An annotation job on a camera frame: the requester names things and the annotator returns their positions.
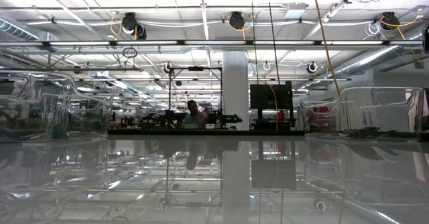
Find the metal frame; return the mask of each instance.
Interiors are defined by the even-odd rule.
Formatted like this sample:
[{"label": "metal frame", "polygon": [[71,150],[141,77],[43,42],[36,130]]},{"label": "metal frame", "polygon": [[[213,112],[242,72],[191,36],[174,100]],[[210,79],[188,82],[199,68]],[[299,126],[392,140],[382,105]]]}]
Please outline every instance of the metal frame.
[{"label": "metal frame", "polygon": [[[174,78],[172,78],[172,73],[174,70],[179,70],[177,74],[174,75]],[[221,108],[222,111],[222,95],[223,95],[223,72],[222,67],[199,67],[199,66],[191,66],[191,67],[171,67],[168,71],[168,110],[172,109],[172,80],[174,80],[183,70],[189,70],[189,71],[202,71],[202,70],[209,70],[216,79],[213,78],[205,78],[204,80],[208,81],[220,81],[221,82],[221,88],[219,91],[220,95],[220,102],[221,102]],[[219,78],[212,70],[219,70],[221,72],[221,77]],[[183,81],[191,81],[191,80],[200,80],[200,78],[193,78],[193,79],[183,79]]]}]

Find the fluorescent light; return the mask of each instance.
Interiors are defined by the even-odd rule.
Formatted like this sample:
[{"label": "fluorescent light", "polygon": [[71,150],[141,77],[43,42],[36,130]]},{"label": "fluorescent light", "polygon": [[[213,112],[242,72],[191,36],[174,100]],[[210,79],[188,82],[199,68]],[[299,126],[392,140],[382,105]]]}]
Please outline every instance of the fluorescent light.
[{"label": "fluorescent light", "polygon": [[127,88],[127,85],[125,85],[123,82],[120,82],[120,81],[118,81],[118,80],[116,80],[115,82],[115,85],[117,86],[117,87],[120,87],[120,88],[122,88],[122,89],[126,89]]},{"label": "fluorescent light", "polygon": [[51,46],[108,46],[109,42],[50,42]]},{"label": "fluorescent light", "polygon": [[406,46],[421,46],[423,43],[421,40],[394,40],[390,42],[391,45],[406,45]]},{"label": "fluorescent light", "polygon": [[138,40],[138,41],[119,41],[116,43],[118,46],[147,46],[147,45],[175,45],[177,44],[176,40],[159,40],[159,41],[145,41],[145,40]]},{"label": "fluorescent light", "polygon": [[112,35],[108,35],[107,37],[113,38],[114,40],[118,40],[115,36],[112,36]]},{"label": "fluorescent light", "polygon": [[[257,40],[255,41],[255,44],[257,45],[273,45],[273,41],[272,40]],[[310,41],[310,40],[276,40],[275,41],[276,45],[313,45],[314,41]]]},{"label": "fluorescent light", "polygon": [[0,46],[43,46],[41,42],[0,42]]},{"label": "fluorescent light", "polygon": [[332,44],[332,45],[380,45],[383,41],[381,40],[327,40],[326,44]]},{"label": "fluorescent light", "polygon": [[89,87],[78,87],[78,90],[84,91],[84,92],[92,92],[95,91],[94,89],[91,89]]},{"label": "fluorescent light", "polygon": [[235,45],[246,44],[245,40],[186,40],[186,45]]}]

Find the man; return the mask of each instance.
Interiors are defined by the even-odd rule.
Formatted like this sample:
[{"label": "man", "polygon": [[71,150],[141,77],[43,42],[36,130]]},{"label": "man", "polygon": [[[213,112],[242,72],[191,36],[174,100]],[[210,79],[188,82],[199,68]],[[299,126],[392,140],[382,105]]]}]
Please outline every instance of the man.
[{"label": "man", "polygon": [[183,124],[198,124],[199,128],[205,128],[208,116],[205,112],[200,112],[194,100],[188,102],[189,114],[183,120]]},{"label": "man", "polygon": [[[208,116],[205,112],[200,112],[194,100],[188,102],[189,114],[185,117],[182,124],[198,124],[199,128],[206,128]],[[186,143],[186,149],[189,151],[189,157],[186,159],[186,168],[188,170],[195,169],[198,161],[198,153],[201,152],[205,141],[192,141]]]}]

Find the plastic container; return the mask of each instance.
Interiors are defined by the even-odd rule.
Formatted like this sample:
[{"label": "plastic container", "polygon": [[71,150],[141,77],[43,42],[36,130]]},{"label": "plastic container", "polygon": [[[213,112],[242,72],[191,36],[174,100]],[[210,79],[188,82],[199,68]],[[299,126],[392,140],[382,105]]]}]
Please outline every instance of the plastic container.
[{"label": "plastic container", "polygon": [[421,88],[356,87],[343,90],[332,102],[300,104],[308,133],[345,133],[364,127],[420,133],[423,99]]},{"label": "plastic container", "polygon": [[422,130],[423,96],[423,89],[363,87],[333,102],[302,101],[305,183],[358,204],[429,204],[429,152],[409,134]]},{"label": "plastic container", "polygon": [[110,110],[67,75],[0,70],[0,223],[51,222],[105,185]]}]

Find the pillar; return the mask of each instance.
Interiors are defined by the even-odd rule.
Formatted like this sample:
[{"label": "pillar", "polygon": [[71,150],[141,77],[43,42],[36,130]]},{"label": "pillar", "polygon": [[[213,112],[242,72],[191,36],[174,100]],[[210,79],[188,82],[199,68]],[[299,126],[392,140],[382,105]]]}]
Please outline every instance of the pillar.
[{"label": "pillar", "polygon": [[[223,53],[223,108],[227,115],[237,114],[243,120],[235,125],[237,131],[249,130],[249,96],[246,52]],[[225,141],[238,144],[237,151],[223,155],[222,208],[225,224],[248,224],[250,218],[250,158],[249,142]]]}]

